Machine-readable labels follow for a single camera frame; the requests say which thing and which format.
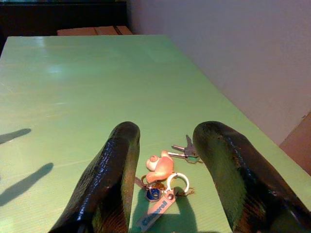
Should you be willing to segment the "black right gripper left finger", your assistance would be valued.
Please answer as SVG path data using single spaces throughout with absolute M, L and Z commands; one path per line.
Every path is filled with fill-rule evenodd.
M 129 230 L 140 129 L 125 121 L 82 173 L 51 233 L 126 233 Z

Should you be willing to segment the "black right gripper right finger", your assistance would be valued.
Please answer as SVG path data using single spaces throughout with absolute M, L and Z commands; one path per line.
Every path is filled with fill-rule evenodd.
M 192 138 L 233 232 L 310 232 L 310 211 L 246 136 L 224 123 L 205 121 Z

